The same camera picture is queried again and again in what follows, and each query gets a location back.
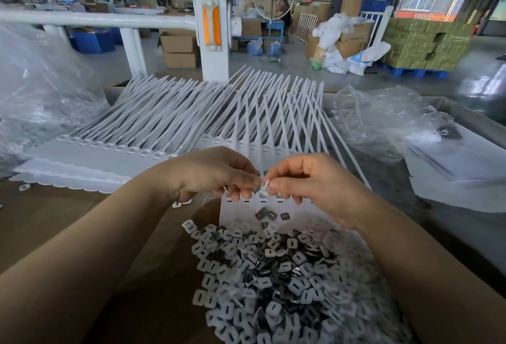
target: forearm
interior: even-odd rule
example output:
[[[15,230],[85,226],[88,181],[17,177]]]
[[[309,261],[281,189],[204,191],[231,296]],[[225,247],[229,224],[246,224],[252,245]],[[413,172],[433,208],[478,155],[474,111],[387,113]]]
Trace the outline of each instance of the forearm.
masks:
[[[358,231],[423,343],[496,343],[506,301],[413,220],[378,199]]]
[[[128,182],[0,276],[0,342],[80,342],[170,205]]]

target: person's right hand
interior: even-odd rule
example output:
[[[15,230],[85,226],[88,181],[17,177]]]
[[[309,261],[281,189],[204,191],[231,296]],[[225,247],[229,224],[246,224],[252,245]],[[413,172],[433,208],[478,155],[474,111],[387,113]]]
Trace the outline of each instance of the person's right hand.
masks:
[[[300,204],[308,198],[343,228],[357,229],[379,198],[332,157],[323,154],[292,155],[276,164],[264,177],[269,194],[290,196]]]

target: hand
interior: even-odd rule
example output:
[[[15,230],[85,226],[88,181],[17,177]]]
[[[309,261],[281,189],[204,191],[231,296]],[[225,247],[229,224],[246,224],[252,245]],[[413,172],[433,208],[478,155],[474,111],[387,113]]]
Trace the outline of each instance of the hand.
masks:
[[[269,194],[290,196],[300,204],[308,198],[333,217],[343,228],[357,229],[371,202],[380,199],[332,157],[320,154],[292,155],[271,168]]]
[[[145,171],[150,180],[177,202],[190,200],[198,192],[215,191],[227,186],[232,200],[251,197],[251,188],[261,184],[258,172],[243,155],[227,147],[190,152]]]

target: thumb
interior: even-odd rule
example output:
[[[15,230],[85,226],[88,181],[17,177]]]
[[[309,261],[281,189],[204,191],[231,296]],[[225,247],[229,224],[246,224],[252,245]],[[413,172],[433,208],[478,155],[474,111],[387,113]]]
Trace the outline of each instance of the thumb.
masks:
[[[310,179],[275,178],[269,182],[270,193],[282,193],[311,198],[314,185]]]
[[[239,188],[254,188],[262,183],[260,176],[247,173],[237,168],[232,169],[228,181],[228,184],[235,184]]]

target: white railing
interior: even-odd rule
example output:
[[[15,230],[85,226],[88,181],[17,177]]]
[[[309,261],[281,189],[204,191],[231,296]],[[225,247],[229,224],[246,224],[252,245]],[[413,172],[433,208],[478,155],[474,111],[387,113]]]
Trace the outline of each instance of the white railing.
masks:
[[[372,27],[371,36],[369,38],[369,42],[367,43],[368,48],[370,46],[375,46],[379,44],[379,42],[383,39],[383,34],[387,28],[388,21],[392,16],[392,11],[394,10],[393,6],[387,6],[384,12],[376,12],[376,11],[362,11],[360,16],[367,19],[372,19],[374,21],[374,26]]]
[[[309,33],[313,31],[313,28],[316,26],[317,21],[318,18],[316,15],[302,13],[300,15],[299,25],[295,31],[295,37],[307,43]]]
[[[63,26],[119,27],[132,77],[147,75],[139,28],[182,28],[197,31],[197,23],[192,15],[135,15],[0,9],[0,21],[41,24],[48,33],[60,37],[69,45],[68,35]]]

